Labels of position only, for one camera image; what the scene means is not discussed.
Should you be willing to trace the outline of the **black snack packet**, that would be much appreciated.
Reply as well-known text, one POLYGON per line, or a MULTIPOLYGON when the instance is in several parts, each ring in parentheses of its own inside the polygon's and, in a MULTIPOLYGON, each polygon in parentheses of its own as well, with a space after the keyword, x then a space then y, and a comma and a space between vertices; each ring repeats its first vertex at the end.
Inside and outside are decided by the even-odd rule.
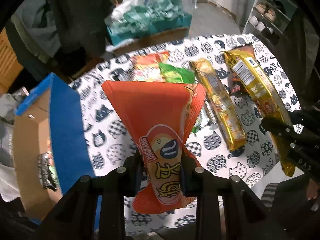
POLYGON ((59 186, 52 152, 39 154, 37 158, 38 178, 44 189, 56 191, 59 186))

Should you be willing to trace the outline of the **long gold biscuit pack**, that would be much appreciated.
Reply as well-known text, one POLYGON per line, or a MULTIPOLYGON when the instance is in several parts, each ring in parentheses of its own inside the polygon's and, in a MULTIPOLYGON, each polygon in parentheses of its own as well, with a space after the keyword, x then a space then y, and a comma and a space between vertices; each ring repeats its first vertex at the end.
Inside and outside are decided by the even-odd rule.
MULTIPOLYGON (((282 99, 258 62, 249 56, 245 58, 245 61, 249 64, 249 73, 254 75, 254 80, 247 84, 247 90, 262 118, 271 116, 282 120, 285 124, 292 125, 282 99)), ((270 135, 270 137, 270 140, 260 142, 261 153, 265 157, 275 153, 276 161, 280 162, 280 155, 273 136, 270 135)))

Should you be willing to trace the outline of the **orange Longkang snack bag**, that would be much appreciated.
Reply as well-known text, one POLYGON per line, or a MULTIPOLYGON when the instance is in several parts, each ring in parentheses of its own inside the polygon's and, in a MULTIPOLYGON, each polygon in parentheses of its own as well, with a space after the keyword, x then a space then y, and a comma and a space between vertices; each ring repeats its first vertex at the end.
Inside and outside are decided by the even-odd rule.
POLYGON ((148 185, 137 193, 133 209, 160 214, 193 202, 182 193, 180 171, 182 154, 193 157, 185 143, 204 104, 205 87, 146 81, 105 81, 101 87, 148 173, 148 185))

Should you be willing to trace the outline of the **green snack bag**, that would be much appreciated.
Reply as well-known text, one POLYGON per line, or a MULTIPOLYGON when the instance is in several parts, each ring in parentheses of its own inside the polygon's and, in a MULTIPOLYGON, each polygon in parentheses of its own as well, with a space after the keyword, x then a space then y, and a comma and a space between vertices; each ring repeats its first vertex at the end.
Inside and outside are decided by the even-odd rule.
POLYGON ((161 75, 169 83, 195 83, 195 74, 184 68, 177 68, 170 64, 159 63, 161 75))

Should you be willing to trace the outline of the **blue cardboard box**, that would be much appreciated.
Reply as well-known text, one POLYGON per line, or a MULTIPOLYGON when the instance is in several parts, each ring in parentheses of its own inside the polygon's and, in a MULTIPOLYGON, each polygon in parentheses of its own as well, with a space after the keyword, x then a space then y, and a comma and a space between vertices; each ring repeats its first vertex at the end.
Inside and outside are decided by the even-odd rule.
POLYGON ((81 116, 80 96, 54 73, 19 105, 12 136, 14 168, 27 216, 43 219, 82 176, 94 177, 81 116), (38 156, 52 150, 59 185, 43 188, 38 156))

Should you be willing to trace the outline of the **cat pattern tablecloth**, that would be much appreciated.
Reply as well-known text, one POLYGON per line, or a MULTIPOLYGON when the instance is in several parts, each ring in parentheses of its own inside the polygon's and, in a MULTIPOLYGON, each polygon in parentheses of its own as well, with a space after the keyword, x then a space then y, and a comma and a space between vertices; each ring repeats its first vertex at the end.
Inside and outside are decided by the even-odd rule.
POLYGON ((280 161, 262 127, 290 124, 300 109, 274 55, 252 34, 182 39, 121 55, 72 82, 80 95, 93 171, 104 176, 139 154, 141 183, 124 197, 125 230, 136 236, 196 219, 199 195, 183 193, 183 158, 216 177, 255 185, 280 161))

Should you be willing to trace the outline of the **shoe rack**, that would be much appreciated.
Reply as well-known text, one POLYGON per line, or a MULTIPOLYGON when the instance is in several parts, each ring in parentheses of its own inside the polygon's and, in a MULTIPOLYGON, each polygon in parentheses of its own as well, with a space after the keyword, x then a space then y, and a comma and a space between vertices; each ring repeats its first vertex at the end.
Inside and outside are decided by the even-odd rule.
POLYGON ((253 34, 274 47, 284 37, 296 10, 293 0, 254 0, 242 33, 253 34))

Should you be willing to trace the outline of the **wooden louvered door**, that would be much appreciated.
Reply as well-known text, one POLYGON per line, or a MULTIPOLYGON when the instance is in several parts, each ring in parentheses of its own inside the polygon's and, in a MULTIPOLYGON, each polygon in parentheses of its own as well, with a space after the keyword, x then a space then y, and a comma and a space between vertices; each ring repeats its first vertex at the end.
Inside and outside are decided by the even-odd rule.
POLYGON ((19 64, 17 56, 9 42, 6 29, 0 36, 0 93, 6 93, 23 67, 19 64))

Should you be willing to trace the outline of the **orange yellow snack bag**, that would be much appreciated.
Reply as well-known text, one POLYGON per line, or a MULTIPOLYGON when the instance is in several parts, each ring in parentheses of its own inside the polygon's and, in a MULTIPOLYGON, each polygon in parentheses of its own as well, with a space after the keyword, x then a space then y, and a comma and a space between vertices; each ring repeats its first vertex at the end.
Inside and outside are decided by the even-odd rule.
POLYGON ((132 81, 165 82, 159 64, 167 63, 168 58, 168 51, 131 57, 132 81))

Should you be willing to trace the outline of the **brown cardboard box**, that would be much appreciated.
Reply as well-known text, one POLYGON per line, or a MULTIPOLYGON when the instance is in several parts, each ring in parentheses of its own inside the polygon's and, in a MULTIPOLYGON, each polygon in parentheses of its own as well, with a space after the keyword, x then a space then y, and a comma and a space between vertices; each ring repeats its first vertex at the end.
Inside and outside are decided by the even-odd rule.
POLYGON ((115 56, 120 56, 135 50, 143 49, 149 46, 158 45, 165 42, 171 42, 174 40, 181 40, 188 36, 188 28, 177 28, 163 31, 151 36, 146 36, 141 39, 135 40, 130 44, 122 45, 116 48, 113 53, 115 56))

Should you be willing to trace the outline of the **grey hanging jacket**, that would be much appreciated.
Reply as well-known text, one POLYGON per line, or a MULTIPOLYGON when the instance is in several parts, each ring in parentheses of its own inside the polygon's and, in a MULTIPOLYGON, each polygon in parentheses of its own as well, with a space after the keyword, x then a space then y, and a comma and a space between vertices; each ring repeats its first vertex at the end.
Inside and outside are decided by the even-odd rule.
POLYGON ((11 21, 26 48, 43 63, 60 49, 54 15, 47 0, 24 0, 11 21))

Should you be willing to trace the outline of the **teal plastic bag pile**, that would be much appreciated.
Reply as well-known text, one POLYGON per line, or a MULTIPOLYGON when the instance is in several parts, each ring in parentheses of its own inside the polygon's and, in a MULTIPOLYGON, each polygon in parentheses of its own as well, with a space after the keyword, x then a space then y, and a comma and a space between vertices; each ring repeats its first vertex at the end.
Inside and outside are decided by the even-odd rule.
POLYGON ((105 19, 113 44, 190 26, 192 15, 181 0, 129 0, 105 19))

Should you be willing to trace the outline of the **black hanging coat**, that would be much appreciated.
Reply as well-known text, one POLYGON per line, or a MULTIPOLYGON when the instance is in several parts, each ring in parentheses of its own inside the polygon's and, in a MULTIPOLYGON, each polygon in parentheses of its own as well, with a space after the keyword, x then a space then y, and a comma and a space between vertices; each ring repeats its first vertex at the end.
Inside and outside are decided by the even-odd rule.
POLYGON ((111 38, 105 18, 116 0, 48 0, 61 47, 54 55, 65 76, 78 73, 92 59, 101 57, 111 38))

